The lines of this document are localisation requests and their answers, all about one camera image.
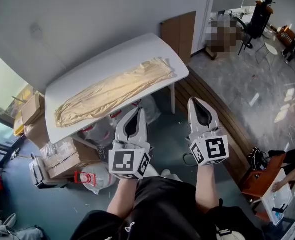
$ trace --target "table leg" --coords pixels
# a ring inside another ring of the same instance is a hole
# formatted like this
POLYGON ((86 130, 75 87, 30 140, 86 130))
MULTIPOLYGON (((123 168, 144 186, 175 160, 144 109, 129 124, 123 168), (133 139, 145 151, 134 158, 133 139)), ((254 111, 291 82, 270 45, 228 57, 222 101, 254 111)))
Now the table leg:
POLYGON ((175 83, 172 83, 170 85, 171 89, 171 106, 172 106, 172 114, 176 113, 176 89, 175 89, 175 83))
POLYGON ((271 65, 270 65, 270 63, 269 63, 269 60, 268 60, 268 58, 267 58, 268 55, 269 55, 269 53, 270 53, 270 52, 268 51, 267 54, 265 55, 265 59, 266 59, 267 64, 268 64, 268 66, 269 66, 269 70, 272 70, 272 69, 271 69, 272 67, 271 67, 271 65))
POLYGON ((92 143, 80 138, 77 133, 72 135, 71 138, 76 140, 77 142, 81 142, 82 144, 84 144, 84 145, 86 145, 86 146, 88 146, 88 147, 90 147, 92 149, 99 150, 96 145, 93 145, 92 143))

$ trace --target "human hand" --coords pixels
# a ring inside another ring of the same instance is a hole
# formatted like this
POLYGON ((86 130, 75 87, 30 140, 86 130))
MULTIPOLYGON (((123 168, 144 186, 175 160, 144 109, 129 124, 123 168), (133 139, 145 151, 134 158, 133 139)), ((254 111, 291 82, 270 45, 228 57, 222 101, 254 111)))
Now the human hand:
POLYGON ((282 182, 282 181, 275 183, 275 184, 273 185, 273 187, 272 187, 272 192, 277 192, 277 191, 279 191, 283 186, 284 186, 284 185, 283 185, 283 182, 282 182))

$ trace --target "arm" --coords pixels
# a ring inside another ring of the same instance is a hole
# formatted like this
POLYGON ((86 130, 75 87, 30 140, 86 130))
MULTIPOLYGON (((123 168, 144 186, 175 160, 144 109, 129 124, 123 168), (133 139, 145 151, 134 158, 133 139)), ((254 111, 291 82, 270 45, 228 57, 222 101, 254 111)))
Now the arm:
POLYGON ((107 212, 125 219, 132 212, 136 197, 138 181, 133 179, 121 179, 107 212))
POLYGON ((220 205, 213 165, 198 167, 195 200, 197 207, 205 214, 220 205))
POLYGON ((277 192, 281 188, 283 188, 286 184, 288 184, 290 181, 295 180, 295 169, 291 171, 282 181, 277 182, 273 185, 272 191, 277 192))

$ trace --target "white plastic bag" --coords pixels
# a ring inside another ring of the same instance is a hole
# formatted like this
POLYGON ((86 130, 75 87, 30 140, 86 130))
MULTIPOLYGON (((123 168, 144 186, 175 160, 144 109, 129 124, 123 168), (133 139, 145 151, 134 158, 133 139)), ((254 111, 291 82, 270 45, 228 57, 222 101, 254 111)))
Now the white plastic bag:
POLYGON ((88 190, 98 195, 100 190, 112 186, 117 178, 109 173, 107 163, 100 162, 85 167, 80 174, 80 180, 88 190))
POLYGON ((82 132, 86 141, 98 147, 107 147, 115 139, 115 131, 106 118, 94 123, 82 132))
POLYGON ((110 125, 113 126, 114 129, 117 128, 118 123, 125 117, 127 113, 129 113, 133 109, 132 105, 128 105, 108 116, 108 120, 110 121, 110 125))
POLYGON ((48 142, 44 147, 40 149, 40 152, 43 155, 43 157, 46 159, 46 158, 50 158, 53 155, 56 155, 57 149, 55 145, 53 145, 51 142, 48 142))
POLYGON ((133 103, 132 106, 132 109, 134 107, 140 107, 144 109, 146 115, 146 122, 148 125, 156 121, 161 115, 161 112, 158 109, 157 104, 151 95, 138 100, 137 102, 133 103))

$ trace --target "gray floor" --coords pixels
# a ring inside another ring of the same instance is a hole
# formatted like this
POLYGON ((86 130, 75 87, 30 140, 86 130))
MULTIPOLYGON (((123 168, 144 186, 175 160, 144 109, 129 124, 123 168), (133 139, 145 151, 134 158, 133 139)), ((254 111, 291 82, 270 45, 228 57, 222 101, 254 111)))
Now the gray floor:
MULTIPOLYGON (((169 96, 160 91, 156 97, 162 115, 149 127, 148 140, 155 147, 151 163, 159 173, 170 169, 184 182, 195 185, 197 168, 186 167, 182 160, 182 155, 189 151, 185 140, 190 131, 188 121, 178 109, 176 115, 171 114, 169 96)), ((39 154, 28 141, 21 153, 28 155, 31 152, 39 154)), ((2 200, 4 216, 16 213, 18 230, 38 225, 52 240, 69 239, 87 212, 107 209, 116 191, 117 185, 114 185, 95 195, 82 184, 70 184, 65 189, 37 189, 32 185, 30 162, 18 157, 8 164, 3 174, 6 189, 2 200)), ((241 207, 259 227, 259 220, 223 165, 215 166, 215 178, 224 205, 241 207)))
POLYGON ((294 149, 295 59, 285 64, 281 55, 284 47, 276 39, 278 55, 267 56, 270 68, 267 60, 262 60, 266 48, 256 52, 263 37, 252 44, 254 48, 243 50, 240 56, 221 53, 214 61, 200 53, 189 65, 229 106, 261 150, 294 149))

